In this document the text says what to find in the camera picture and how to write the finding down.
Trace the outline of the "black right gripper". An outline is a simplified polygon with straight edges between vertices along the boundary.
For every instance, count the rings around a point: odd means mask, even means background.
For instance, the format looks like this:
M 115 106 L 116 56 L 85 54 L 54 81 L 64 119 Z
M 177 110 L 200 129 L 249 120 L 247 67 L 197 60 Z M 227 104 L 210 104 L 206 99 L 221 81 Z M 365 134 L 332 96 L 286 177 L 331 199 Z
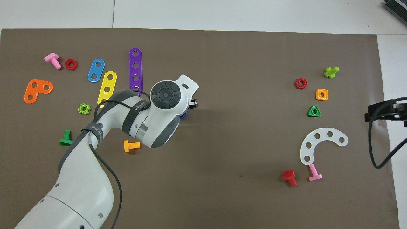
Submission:
M 364 121 L 369 123 L 371 120 L 403 121 L 403 126 L 407 128 L 407 98 L 369 105 L 368 112 L 364 114 Z

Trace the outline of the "purple four-hole plate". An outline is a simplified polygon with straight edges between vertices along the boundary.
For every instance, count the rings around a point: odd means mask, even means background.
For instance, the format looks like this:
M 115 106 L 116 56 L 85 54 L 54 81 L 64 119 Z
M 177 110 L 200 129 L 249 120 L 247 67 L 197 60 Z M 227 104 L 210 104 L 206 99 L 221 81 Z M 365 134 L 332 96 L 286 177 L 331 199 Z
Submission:
M 143 91 L 143 67 L 141 49 L 134 47 L 128 53 L 128 80 L 131 90 Z

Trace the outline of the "lime green cross bolt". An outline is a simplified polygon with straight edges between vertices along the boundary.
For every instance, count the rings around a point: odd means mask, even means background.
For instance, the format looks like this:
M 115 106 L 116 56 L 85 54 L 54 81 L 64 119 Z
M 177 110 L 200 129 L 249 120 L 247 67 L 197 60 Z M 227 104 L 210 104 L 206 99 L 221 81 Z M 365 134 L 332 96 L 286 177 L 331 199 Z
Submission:
M 325 72 L 324 72 L 324 77 L 328 77 L 330 79 L 332 79 L 333 77 L 335 77 L 335 74 L 340 70 L 339 67 L 333 67 L 333 68 L 326 68 Z

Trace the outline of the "grey metal device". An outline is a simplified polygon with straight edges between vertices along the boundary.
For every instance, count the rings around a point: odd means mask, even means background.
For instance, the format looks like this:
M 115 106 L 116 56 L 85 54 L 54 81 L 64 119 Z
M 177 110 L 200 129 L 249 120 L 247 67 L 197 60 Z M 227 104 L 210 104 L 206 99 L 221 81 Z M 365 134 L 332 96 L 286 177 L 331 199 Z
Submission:
M 384 0 L 384 7 L 393 15 L 407 20 L 407 0 Z

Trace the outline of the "brown table mat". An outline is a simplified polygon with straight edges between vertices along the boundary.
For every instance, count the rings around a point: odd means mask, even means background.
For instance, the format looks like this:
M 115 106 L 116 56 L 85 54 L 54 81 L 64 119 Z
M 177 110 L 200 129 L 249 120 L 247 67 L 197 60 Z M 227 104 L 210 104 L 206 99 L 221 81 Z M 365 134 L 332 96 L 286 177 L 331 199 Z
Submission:
M 199 84 L 198 108 L 162 147 L 125 153 L 132 139 L 112 129 L 97 152 L 117 174 L 123 203 L 115 229 L 398 229 L 391 164 L 368 152 L 368 106 L 384 100 L 376 35 L 155 29 L 3 29 L 0 36 L 0 229 L 13 229 L 58 177 L 67 147 L 92 119 L 101 83 L 96 58 L 128 89 L 128 53 L 142 52 L 144 91 L 185 74 Z M 61 69 L 44 60 L 56 53 Z M 75 59 L 74 71 L 65 68 Z M 332 79 L 326 68 L 339 67 Z M 307 88 L 295 87 L 306 78 Z M 53 84 L 25 103 L 32 79 Z M 316 90 L 329 91 L 326 101 Z M 312 105 L 320 117 L 309 117 Z M 318 128 L 348 137 L 321 142 L 309 181 L 300 160 Z M 295 172 L 296 187 L 282 179 Z

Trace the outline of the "orange heart-shaped plate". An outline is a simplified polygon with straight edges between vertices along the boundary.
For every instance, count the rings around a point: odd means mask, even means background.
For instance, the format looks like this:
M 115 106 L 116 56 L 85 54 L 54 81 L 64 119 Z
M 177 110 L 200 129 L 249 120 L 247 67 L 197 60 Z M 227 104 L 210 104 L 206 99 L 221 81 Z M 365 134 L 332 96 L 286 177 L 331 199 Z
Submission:
M 46 80 L 32 79 L 29 81 L 24 94 L 24 102 L 35 103 L 39 94 L 49 94 L 53 90 L 53 84 Z

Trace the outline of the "pink plastic bolt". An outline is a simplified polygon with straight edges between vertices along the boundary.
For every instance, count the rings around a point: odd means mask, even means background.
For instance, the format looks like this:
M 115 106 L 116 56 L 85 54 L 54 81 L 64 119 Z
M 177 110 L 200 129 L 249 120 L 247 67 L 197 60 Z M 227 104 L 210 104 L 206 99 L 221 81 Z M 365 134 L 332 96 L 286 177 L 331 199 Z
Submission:
M 323 178 L 323 176 L 317 172 L 317 169 L 316 169 L 316 167 L 314 166 L 314 164 L 309 165 L 309 168 L 310 168 L 310 171 L 311 171 L 311 174 L 312 174 L 312 175 L 308 178 L 309 181 L 316 181 L 316 180 L 319 180 L 319 179 L 322 179 L 322 178 Z
M 51 63 L 55 69 L 61 69 L 62 65 L 58 61 L 59 56 L 56 53 L 50 53 L 44 57 L 44 60 L 48 63 Z

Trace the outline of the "blue two-hole plate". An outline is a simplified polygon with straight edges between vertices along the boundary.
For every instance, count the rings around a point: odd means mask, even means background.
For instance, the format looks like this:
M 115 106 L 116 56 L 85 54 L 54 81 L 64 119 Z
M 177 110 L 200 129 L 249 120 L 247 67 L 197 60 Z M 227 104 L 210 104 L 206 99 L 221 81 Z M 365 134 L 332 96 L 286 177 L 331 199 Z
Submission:
M 101 58 L 94 59 L 88 72 L 87 76 L 88 81 L 91 83 L 98 82 L 102 77 L 105 65 L 106 64 L 103 59 Z

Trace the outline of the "red plastic bolt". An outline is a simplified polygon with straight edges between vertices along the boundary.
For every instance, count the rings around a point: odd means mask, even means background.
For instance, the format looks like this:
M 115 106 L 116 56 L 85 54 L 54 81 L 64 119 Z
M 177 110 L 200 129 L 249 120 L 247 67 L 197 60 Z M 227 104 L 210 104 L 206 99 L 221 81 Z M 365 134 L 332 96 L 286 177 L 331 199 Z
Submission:
M 295 180 L 295 172 L 293 170 L 287 170 L 282 173 L 282 179 L 286 181 L 291 187 L 296 187 L 297 182 Z

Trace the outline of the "green plastic bolt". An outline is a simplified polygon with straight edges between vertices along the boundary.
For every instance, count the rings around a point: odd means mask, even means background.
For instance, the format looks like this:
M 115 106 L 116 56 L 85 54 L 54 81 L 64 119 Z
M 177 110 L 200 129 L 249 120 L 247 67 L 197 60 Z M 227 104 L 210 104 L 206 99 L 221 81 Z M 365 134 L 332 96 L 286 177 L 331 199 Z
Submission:
M 70 139 L 70 134 L 71 134 L 71 131 L 69 129 L 66 129 L 64 131 L 64 136 L 59 141 L 59 144 L 61 146 L 70 146 L 73 143 L 73 141 Z

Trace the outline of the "white curved hole plate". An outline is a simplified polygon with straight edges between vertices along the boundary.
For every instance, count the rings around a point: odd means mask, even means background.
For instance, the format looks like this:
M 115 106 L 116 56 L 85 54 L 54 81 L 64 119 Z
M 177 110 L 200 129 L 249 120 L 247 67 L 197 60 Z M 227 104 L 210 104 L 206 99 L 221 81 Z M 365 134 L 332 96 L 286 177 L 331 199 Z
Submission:
M 321 142 L 334 142 L 340 147 L 348 144 L 348 137 L 338 129 L 323 127 L 310 132 L 303 140 L 300 147 L 300 160 L 309 166 L 314 163 L 314 150 Z

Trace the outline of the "yellow three-hole plate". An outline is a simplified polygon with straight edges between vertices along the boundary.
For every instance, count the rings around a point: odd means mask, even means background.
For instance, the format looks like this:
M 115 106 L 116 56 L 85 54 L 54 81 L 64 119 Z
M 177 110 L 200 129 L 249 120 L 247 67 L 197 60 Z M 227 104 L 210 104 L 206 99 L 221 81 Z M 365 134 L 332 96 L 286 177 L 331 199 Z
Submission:
M 98 95 L 97 104 L 105 100 L 109 100 L 114 93 L 115 85 L 117 81 L 117 74 L 114 71 L 107 71 L 103 76 L 100 92 Z

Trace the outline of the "orange plastic bolt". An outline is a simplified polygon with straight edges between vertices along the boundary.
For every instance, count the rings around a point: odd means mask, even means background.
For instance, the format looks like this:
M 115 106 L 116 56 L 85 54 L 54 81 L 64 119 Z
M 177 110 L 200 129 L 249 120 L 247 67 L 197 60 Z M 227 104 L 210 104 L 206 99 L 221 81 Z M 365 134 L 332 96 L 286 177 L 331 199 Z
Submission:
M 123 141 L 123 148 L 125 153 L 128 153 L 131 149 L 138 149 L 140 147 L 140 142 L 129 142 L 128 140 Z

